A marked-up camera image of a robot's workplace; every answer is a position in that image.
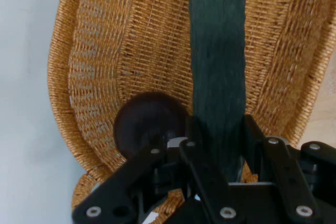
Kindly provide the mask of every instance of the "green towel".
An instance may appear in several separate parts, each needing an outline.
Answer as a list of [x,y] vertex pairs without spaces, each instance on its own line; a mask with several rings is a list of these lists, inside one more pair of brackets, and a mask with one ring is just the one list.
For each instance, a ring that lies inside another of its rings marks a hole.
[[245,0],[189,0],[193,113],[204,149],[229,182],[240,180],[245,112]]

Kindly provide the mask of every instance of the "wooden floor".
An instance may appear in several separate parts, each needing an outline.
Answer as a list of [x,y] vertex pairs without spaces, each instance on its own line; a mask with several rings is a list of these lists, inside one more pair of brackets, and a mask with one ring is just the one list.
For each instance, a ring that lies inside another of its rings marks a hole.
[[325,142],[336,147],[336,50],[330,59],[300,145],[310,141]]

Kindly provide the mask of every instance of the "silver screw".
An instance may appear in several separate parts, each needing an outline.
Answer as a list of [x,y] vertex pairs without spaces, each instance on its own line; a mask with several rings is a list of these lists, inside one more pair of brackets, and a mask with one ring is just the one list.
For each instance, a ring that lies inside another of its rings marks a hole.
[[268,142],[269,142],[270,144],[277,144],[277,143],[279,143],[279,140],[277,140],[277,139],[275,139],[275,138],[271,138],[270,140],[268,140]]
[[194,147],[195,145],[196,145],[196,144],[195,144],[194,142],[188,142],[188,143],[187,143],[187,146],[188,146],[188,147]]
[[318,144],[311,144],[311,145],[309,145],[309,148],[311,148],[312,150],[317,151],[317,150],[319,150],[321,147],[320,147]]
[[160,152],[159,149],[152,149],[152,150],[151,150],[151,153],[152,153],[152,154],[157,154],[157,153],[159,153],[159,152]]
[[296,213],[302,217],[311,217],[313,215],[313,210],[307,206],[298,206],[296,208]]
[[223,207],[219,213],[224,219],[233,219],[237,216],[236,211],[232,207]]
[[90,207],[87,211],[86,211],[86,216],[90,217],[90,218],[95,218],[100,216],[101,214],[101,208],[100,207]]

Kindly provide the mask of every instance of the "white wall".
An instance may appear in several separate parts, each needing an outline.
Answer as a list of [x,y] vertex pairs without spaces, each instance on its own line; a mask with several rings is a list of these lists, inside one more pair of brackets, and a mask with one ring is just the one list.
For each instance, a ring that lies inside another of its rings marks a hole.
[[59,0],[0,0],[0,223],[67,224],[83,173],[47,90]]

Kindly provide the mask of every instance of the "black linkage arm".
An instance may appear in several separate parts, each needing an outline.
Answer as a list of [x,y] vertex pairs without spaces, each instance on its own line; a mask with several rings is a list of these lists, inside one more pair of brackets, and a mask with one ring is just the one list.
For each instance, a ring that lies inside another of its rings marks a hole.
[[179,147],[149,145],[129,159],[73,211],[74,224],[141,224],[174,189],[185,203],[169,224],[334,223],[336,149],[311,142],[299,151],[264,137],[248,115],[242,130],[244,158],[258,183],[228,184],[193,135]]

